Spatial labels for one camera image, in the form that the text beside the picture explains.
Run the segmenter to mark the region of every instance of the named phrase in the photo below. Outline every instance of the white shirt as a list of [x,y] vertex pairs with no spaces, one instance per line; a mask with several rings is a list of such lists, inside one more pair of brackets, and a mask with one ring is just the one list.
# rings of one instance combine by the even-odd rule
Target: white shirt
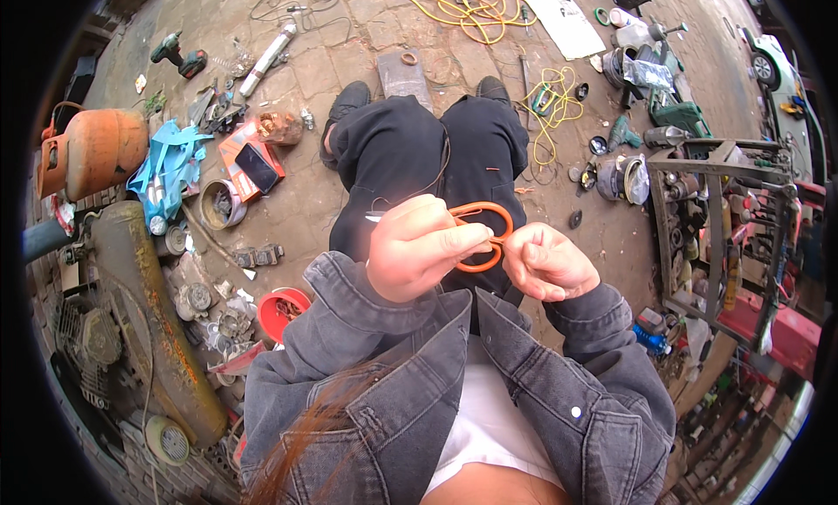
[[453,478],[463,465],[476,461],[512,467],[563,488],[544,444],[512,404],[504,380],[480,338],[469,335],[460,411],[425,496]]

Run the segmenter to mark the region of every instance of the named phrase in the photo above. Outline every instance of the metal rack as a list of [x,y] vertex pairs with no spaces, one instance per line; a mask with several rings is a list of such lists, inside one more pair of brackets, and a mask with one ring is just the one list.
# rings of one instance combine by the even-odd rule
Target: metal rack
[[[649,181],[651,187],[652,201],[655,205],[655,221],[658,228],[658,244],[660,247],[661,278],[663,280],[664,292],[662,302],[669,309],[686,311],[686,313],[706,321],[711,329],[719,330],[736,339],[739,343],[749,347],[755,347],[762,339],[766,325],[773,319],[773,302],[776,300],[778,281],[774,279],[781,275],[783,265],[783,253],[785,250],[785,235],[789,232],[790,216],[789,206],[796,197],[796,188],[793,185],[789,172],[778,168],[757,167],[749,161],[730,161],[736,147],[742,151],[759,152],[761,154],[780,154],[784,148],[777,143],[754,140],[721,140],[712,138],[696,138],[687,140],[680,146],[687,159],[669,159],[675,148],[658,151],[647,161],[649,168]],[[690,159],[697,155],[707,154],[707,159]],[[672,261],[673,253],[670,249],[670,225],[668,223],[667,201],[665,196],[664,175],[668,172],[698,173],[704,175],[709,196],[707,198],[708,217],[710,218],[710,267],[709,284],[707,291],[707,310],[700,311],[695,306],[690,306],[673,297],[672,290]],[[768,281],[761,294],[763,298],[762,309],[759,313],[757,326],[754,329],[753,343],[734,332],[724,323],[718,321],[721,313],[725,286],[722,282],[725,277],[724,264],[727,256],[727,242],[722,238],[722,177],[744,178],[745,180],[759,180],[762,188],[768,189],[774,196],[773,217],[774,225],[772,257],[769,266]]]

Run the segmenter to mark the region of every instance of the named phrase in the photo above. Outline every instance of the orange scissors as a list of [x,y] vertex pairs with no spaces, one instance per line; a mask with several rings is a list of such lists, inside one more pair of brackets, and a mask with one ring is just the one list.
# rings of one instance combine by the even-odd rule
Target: orange scissors
[[[486,270],[491,269],[495,265],[497,265],[498,261],[500,261],[500,254],[501,248],[504,245],[504,240],[506,240],[510,234],[512,234],[512,216],[509,215],[509,212],[503,208],[502,206],[498,205],[497,203],[492,202],[474,202],[468,203],[466,205],[455,206],[454,208],[449,208],[448,212],[454,217],[454,221],[457,222],[457,225],[466,225],[468,222],[464,221],[462,218],[465,216],[474,216],[475,214],[479,214],[484,210],[490,210],[494,213],[500,215],[500,217],[504,218],[506,221],[506,232],[499,236],[492,236],[488,239],[488,242],[492,245],[492,249],[495,251],[495,255],[492,256],[492,259],[489,259],[486,263],[480,265],[467,265],[465,263],[458,263],[457,269],[460,269],[464,272],[485,272]],[[384,215],[383,211],[369,211],[366,214],[366,218],[372,222],[378,223],[381,221],[381,216]]]

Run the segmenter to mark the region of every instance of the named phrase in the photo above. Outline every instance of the leg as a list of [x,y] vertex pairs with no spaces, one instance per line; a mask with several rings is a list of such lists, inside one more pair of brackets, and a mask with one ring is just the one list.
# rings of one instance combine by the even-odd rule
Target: leg
[[[332,227],[330,250],[366,261],[375,223],[365,213],[388,210],[433,183],[442,164],[443,140],[442,124],[415,96],[390,97],[343,117],[329,143],[350,199]],[[437,187],[425,192],[438,195]]]
[[[526,215],[515,197],[514,180],[527,166],[529,135],[520,125],[518,114],[508,105],[508,95],[506,102],[464,96],[440,121],[451,143],[451,159],[443,184],[443,199],[448,206],[491,201],[509,211],[513,228],[525,225]],[[498,235],[506,230],[504,221],[495,213],[480,213],[467,220],[485,223]],[[490,257],[491,254],[478,254],[467,263],[485,263]],[[498,297],[504,297],[511,285],[500,263],[477,274],[455,269],[443,280],[445,290],[479,286]]]

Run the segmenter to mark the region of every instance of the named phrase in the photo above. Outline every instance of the gray denim jacket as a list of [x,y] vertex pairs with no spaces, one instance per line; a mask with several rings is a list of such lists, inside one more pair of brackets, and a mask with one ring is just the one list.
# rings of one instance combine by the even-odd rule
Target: gray denim jacket
[[[338,252],[321,254],[304,278],[317,301],[286,327],[285,350],[261,353],[247,376],[245,485],[335,374],[376,358],[370,374],[382,376],[346,406],[345,427],[316,435],[282,501],[418,503],[457,413],[471,292],[393,304],[370,287],[364,264]],[[573,502],[654,503],[676,414],[627,330],[631,310],[619,292],[602,284],[545,304],[565,335],[564,357],[529,334],[529,316],[513,305],[483,290],[476,299],[486,352]]]

